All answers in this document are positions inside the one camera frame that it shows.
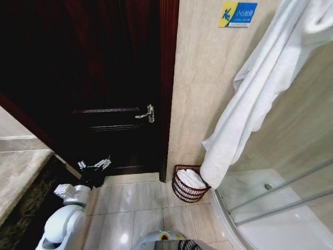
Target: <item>door lever handle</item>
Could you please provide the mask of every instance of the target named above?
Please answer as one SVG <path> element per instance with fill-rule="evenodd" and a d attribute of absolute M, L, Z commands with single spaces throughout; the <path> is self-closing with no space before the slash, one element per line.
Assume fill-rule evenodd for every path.
<path fill-rule="evenodd" d="M 154 106 L 151 105 L 151 104 L 149 104 L 149 105 L 147 106 L 147 109 L 148 109 L 148 112 L 147 112 L 146 114 L 143 114 L 143 115 L 137 115 L 137 116 L 135 116 L 135 118 L 137 118 L 137 119 L 141 119 L 141 118 L 144 118 L 144 117 L 148 116 L 148 118 L 149 118 L 149 122 L 150 122 L 150 123 L 153 123 L 153 122 L 155 121 L 155 118 L 154 118 Z"/>

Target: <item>white towel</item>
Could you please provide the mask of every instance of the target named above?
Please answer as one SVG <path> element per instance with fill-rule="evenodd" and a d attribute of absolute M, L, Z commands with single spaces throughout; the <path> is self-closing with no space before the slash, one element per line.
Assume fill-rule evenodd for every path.
<path fill-rule="evenodd" d="M 206 184 L 202 181 L 200 175 L 195 173 L 192 169 L 178 170 L 177 175 L 179 179 L 190 188 L 194 189 L 205 189 Z"/>
<path fill-rule="evenodd" d="M 272 102 L 290 87 L 311 51 L 333 40 L 333 0 L 283 0 L 263 39 L 234 79 L 235 96 L 206 149 L 201 177 L 214 189 L 260 129 Z"/>

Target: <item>glass shower door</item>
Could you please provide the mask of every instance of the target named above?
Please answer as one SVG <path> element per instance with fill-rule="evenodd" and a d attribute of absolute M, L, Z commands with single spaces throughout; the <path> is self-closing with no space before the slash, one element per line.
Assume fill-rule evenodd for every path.
<path fill-rule="evenodd" d="M 315 51 L 217 189 L 255 249 L 333 249 L 331 55 Z"/>

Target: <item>folded white towel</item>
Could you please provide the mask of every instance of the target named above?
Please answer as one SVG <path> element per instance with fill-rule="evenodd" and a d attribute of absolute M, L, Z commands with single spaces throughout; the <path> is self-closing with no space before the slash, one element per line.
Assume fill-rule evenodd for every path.
<path fill-rule="evenodd" d="M 200 175 L 198 175 L 197 173 L 195 173 L 191 169 L 178 170 L 177 175 L 178 175 L 179 179 L 185 185 L 189 186 L 190 188 L 191 187 L 194 188 L 194 189 L 205 189 L 206 188 L 206 185 L 202 181 Z"/>

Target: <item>brown woven basket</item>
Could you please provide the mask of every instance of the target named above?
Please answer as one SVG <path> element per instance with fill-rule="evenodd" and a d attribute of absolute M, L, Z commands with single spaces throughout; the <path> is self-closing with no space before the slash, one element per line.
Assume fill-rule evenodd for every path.
<path fill-rule="evenodd" d="M 208 186 L 207 183 L 205 183 L 205 189 L 194 189 L 187 186 L 180 180 L 177 175 L 177 171 L 181 169 L 192 169 L 194 172 L 200 175 L 200 165 L 176 165 L 173 169 L 172 178 L 172 189 L 179 199 L 188 203 L 194 203 L 199 201 L 210 189 L 210 186 Z"/>

